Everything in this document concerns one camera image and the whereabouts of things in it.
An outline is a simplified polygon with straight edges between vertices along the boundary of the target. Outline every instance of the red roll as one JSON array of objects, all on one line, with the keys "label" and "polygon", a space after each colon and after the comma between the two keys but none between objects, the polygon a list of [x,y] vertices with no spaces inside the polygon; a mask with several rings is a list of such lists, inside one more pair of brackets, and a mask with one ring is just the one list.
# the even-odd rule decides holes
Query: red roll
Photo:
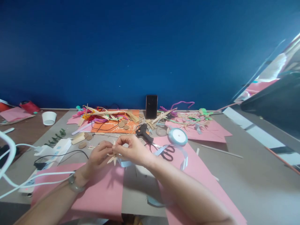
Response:
[{"label": "red roll", "polygon": [[20,103],[19,106],[28,113],[34,113],[34,112],[38,112],[41,110],[39,107],[37,107],[35,104],[33,104],[32,101],[23,101]]}]

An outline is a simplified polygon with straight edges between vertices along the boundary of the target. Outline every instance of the paper cup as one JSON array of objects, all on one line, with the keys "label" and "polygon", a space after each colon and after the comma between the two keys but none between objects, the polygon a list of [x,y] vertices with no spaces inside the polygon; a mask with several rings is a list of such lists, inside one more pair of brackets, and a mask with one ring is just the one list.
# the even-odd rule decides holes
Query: paper cup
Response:
[{"label": "paper cup", "polygon": [[42,114],[43,123],[46,126],[55,124],[56,113],[55,112],[45,112]]}]

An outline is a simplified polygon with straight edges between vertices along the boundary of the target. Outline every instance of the smartphone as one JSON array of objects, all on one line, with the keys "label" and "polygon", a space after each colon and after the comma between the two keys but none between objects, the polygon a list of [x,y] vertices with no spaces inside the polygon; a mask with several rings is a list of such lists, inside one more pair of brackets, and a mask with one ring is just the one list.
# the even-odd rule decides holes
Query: smartphone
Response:
[{"label": "smartphone", "polygon": [[146,97],[146,119],[156,119],[157,117],[157,95],[147,95]]}]

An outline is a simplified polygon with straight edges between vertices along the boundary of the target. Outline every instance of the human hand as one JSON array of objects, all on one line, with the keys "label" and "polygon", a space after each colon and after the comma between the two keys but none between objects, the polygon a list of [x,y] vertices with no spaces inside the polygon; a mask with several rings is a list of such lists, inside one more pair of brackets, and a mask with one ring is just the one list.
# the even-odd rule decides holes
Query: human hand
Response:
[{"label": "human hand", "polygon": [[155,156],[146,149],[135,135],[121,135],[116,144],[112,147],[114,153],[121,154],[132,163],[147,167]]},{"label": "human hand", "polygon": [[102,141],[93,149],[87,163],[75,172],[77,185],[83,187],[97,170],[107,164],[109,160],[107,154],[113,152],[112,146],[111,142]]}]

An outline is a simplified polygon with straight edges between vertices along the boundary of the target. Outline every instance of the orange paper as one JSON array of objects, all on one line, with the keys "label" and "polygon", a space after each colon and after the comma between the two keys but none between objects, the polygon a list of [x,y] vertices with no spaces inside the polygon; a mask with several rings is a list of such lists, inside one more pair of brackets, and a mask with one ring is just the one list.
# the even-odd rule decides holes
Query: orange paper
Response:
[{"label": "orange paper", "polygon": [[[140,111],[139,110],[132,110],[132,113],[139,118]],[[129,116],[125,112],[118,113],[118,115],[126,116],[129,119]],[[93,124],[93,128],[91,132],[99,132],[99,133],[135,133],[135,128],[138,123],[135,123],[131,120],[128,120],[127,125],[129,126],[128,130],[124,128],[120,128],[118,126],[118,121],[110,120],[106,123],[96,122]]]}]

